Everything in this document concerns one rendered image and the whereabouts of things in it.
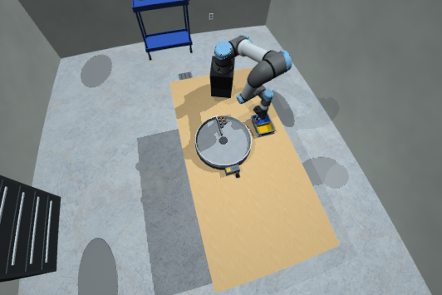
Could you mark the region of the dark grey two-compartment bin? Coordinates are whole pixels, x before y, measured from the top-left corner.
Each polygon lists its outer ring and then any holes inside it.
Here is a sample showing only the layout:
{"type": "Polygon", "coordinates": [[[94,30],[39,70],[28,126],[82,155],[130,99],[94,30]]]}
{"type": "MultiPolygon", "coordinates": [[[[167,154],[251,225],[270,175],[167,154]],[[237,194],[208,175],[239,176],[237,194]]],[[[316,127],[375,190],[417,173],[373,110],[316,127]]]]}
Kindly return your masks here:
{"type": "Polygon", "coordinates": [[[274,127],[274,125],[273,125],[273,123],[272,123],[268,113],[267,113],[266,118],[263,119],[263,120],[260,119],[260,121],[258,123],[254,121],[256,116],[257,116],[257,114],[256,115],[251,115],[250,120],[253,123],[254,129],[256,130],[256,133],[257,133],[258,137],[261,137],[261,136],[264,136],[264,135],[270,135],[270,134],[274,134],[275,133],[275,131],[276,131],[275,127],[274,127]]]}

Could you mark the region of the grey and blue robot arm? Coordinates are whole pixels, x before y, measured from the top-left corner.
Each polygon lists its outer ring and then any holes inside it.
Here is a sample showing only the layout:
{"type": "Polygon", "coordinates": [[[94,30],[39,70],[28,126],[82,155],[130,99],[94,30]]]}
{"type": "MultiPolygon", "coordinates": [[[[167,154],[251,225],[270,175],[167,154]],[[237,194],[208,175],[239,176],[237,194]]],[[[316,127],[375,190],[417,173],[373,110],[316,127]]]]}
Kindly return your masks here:
{"type": "Polygon", "coordinates": [[[219,75],[229,74],[233,68],[230,59],[238,55],[247,56],[257,61],[258,64],[248,75],[245,87],[237,95],[237,100],[239,104],[243,104],[255,96],[259,96],[262,99],[261,104],[263,106],[270,106],[274,94],[273,91],[266,89],[263,84],[289,71],[292,67],[292,59],[285,50],[280,52],[267,51],[251,43],[252,41],[247,35],[239,36],[229,42],[219,42],[214,49],[216,57],[213,69],[219,75]]]}

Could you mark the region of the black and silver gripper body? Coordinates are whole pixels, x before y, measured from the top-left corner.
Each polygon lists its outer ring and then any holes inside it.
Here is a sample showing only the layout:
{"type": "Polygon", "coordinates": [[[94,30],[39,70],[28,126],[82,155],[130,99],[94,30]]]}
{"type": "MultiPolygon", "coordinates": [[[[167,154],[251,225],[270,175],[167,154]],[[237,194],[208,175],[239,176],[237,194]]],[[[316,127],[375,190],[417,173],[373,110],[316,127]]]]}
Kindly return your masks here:
{"type": "Polygon", "coordinates": [[[269,106],[263,106],[260,102],[260,105],[257,105],[253,108],[253,111],[258,115],[258,117],[263,120],[266,118],[266,114],[268,113],[269,106]],[[257,107],[257,108],[256,108],[257,107]],[[261,108],[262,109],[261,109],[261,108]]]}

